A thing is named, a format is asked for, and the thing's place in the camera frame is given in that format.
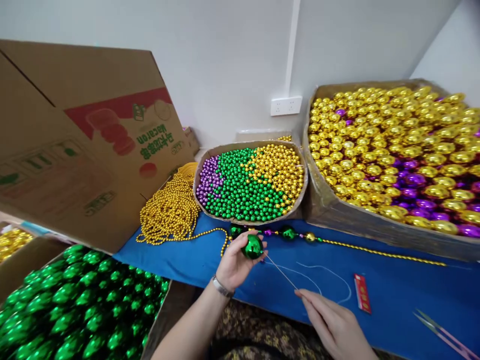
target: table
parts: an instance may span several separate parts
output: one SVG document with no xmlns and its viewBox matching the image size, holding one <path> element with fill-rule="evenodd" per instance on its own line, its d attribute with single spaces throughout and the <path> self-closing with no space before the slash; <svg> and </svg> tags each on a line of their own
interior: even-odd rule
<svg viewBox="0 0 480 360">
<path fill-rule="evenodd" d="M 424 326 L 413 314 L 420 309 L 474 353 L 480 355 L 480 264 L 464 263 L 382 242 L 315 227 L 303 220 L 287 220 L 267 227 L 291 225 L 297 232 L 373 250 L 443 261 L 440 267 L 394 259 L 326 243 L 267 239 L 269 256 L 298 288 L 320 292 L 352 310 L 370 345 L 409 359 L 460 359 L 460 356 Z M 201 214 L 195 233 L 229 223 Z M 159 246 L 137 243 L 140 229 L 114 258 L 179 282 L 204 288 L 220 262 L 225 240 L 216 231 L 193 241 Z M 372 314 L 358 308 L 354 274 L 365 276 Z M 300 322 L 307 312 L 292 285 L 269 263 L 255 266 L 235 298 Z"/>
</svg>

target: electrical socket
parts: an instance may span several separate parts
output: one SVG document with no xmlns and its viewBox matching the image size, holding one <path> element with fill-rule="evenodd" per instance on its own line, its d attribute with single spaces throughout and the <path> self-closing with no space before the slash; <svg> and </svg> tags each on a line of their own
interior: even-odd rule
<svg viewBox="0 0 480 360">
<path fill-rule="evenodd" d="M 301 106 L 302 106 L 301 96 L 273 99 L 270 103 L 270 115 L 279 116 L 279 115 L 298 114 L 300 112 Z"/>
</svg>

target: left hand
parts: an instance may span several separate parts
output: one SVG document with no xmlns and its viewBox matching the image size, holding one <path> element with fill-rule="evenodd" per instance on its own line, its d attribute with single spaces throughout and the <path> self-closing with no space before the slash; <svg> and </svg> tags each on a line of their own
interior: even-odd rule
<svg viewBox="0 0 480 360">
<path fill-rule="evenodd" d="M 233 292 L 236 288 L 242 285 L 254 265 L 262 261 L 269 253 L 268 250 L 265 250 L 267 248 L 266 241 L 262 241 L 264 250 L 263 254 L 258 259 L 251 260 L 246 258 L 242 253 L 242 248 L 247 245 L 248 242 L 247 235 L 256 235 L 257 233 L 257 230 L 249 230 L 241 233 L 230 243 L 223 254 L 220 265 L 218 265 L 218 269 L 216 270 L 216 278 L 228 291 Z M 260 240 L 264 238 L 262 235 L 259 235 L 258 237 Z"/>
</svg>

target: scissors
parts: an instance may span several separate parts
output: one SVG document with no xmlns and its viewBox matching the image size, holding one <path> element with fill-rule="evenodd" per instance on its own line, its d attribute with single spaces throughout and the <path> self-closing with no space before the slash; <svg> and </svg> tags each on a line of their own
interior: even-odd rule
<svg viewBox="0 0 480 360">
<path fill-rule="evenodd" d="M 435 321 L 433 321 L 427 314 L 421 312 L 420 310 L 416 309 L 420 315 L 413 313 L 427 328 L 432 330 L 440 339 L 442 339 L 448 346 L 454 349 L 457 353 L 463 356 L 465 359 L 468 360 L 480 360 L 480 357 L 475 355 L 468 347 L 463 345 L 460 341 L 458 341 L 453 335 L 451 335 L 447 330 L 443 327 L 438 325 Z"/>
</svg>

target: silver bracelet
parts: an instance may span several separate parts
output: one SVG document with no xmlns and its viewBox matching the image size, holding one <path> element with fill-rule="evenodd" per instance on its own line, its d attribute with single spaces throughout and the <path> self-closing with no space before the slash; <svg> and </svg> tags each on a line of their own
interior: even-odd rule
<svg viewBox="0 0 480 360">
<path fill-rule="evenodd" d="M 220 294 L 222 294 L 224 297 L 231 299 L 234 296 L 235 291 L 234 292 L 228 291 L 225 288 L 225 286 L 223 286 L 220 283 L 220 281 L 217 279 L 217 274 L 213 275 L 213 277 L 211 278 L 211 282 L 213 283 L 213 286 L 215 287 L 215 289 L 217 289 L 217 291 Z"/>
</svg>

